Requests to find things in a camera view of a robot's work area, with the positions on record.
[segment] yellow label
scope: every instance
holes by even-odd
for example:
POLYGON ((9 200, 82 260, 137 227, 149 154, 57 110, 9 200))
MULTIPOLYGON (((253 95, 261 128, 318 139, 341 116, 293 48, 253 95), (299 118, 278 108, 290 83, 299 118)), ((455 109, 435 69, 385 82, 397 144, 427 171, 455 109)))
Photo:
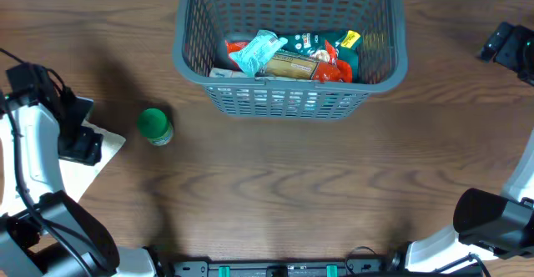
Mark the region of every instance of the yellow label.
POLYGON ((349 31, 347 32, 347 37, 345 37, 343 43, 341 43, 341 47, 352 48, 358 39, 360 39, 360 35, 357 32, 349 31))

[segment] gray plastic basket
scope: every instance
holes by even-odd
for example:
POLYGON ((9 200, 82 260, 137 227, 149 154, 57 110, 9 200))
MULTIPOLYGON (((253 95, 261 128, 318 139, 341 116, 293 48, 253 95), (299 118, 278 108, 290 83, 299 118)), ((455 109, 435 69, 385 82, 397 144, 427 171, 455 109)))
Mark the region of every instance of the gray plastic basket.
POLYGON ((402 0, 180 0, 173 58, 178 71, 204 86, 227 114, 344 118, 372 93, 397 86, 406 75, 402 0), (257 81, 209 78, 218 43, 229 33, 278 34, 355 30, 363 83, 257 81))

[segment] wood grain surface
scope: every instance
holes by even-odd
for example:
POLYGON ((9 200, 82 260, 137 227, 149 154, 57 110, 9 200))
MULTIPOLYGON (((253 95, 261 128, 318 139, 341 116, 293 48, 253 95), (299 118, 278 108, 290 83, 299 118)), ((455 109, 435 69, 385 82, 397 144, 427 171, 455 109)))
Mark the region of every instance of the wood grain surface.
MULTIPOLYGON (((534 0, 404 1, 405 82, 334 123, 218 112, 172 63, 178 0, 0 0, 0 44, 54 68, 95 100, 93 123, 127 139, 80 201, 117 244, 339 258, 433 234, 470 187, 498 193, 534 127, 534 88, 475 59, 498 23, 534 28, 534 0), (154 105, 176 129, 162 148, 135 128, 154 105)), ((534 272, 524 259, 489 268, 534 272)))

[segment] green can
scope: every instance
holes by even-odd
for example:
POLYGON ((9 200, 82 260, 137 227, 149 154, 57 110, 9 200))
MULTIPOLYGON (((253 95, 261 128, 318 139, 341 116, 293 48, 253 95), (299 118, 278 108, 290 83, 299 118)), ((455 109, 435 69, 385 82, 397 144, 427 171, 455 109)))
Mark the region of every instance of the green can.
POLYGON ((137 120, 137 128, 155 146, 168 144, 174 135, 173 125, 165 113, 157 108, 144 110, 137 120))

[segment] black mount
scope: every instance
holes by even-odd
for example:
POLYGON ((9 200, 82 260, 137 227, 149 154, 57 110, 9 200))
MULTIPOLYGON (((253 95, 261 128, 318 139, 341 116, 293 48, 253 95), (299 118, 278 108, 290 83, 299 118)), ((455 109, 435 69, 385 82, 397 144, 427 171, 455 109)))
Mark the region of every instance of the black mount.
POLYGON ((534 31, 521 25, 501 23, 480 51, 479 58, 499 63, 534 86, 534 31))
POLYGON ((55 88, 57 85, 48 75, 49 71, 33 63, 21 63, 8 69, 6 73, 13 90, 8 98, 9 108, 13 111, 41 103, 59 123, 59 158, 95 165, 102 157, 103 135, 82 125, 91 113, 93 101, 76 97, 64 85, 63 88, 55 88))
POLYGON ((517 203, 469 189, 456 205, 453 222, 463 244, 477 245, 501 259, 534 256, 534 209, 530 199, 517 203))

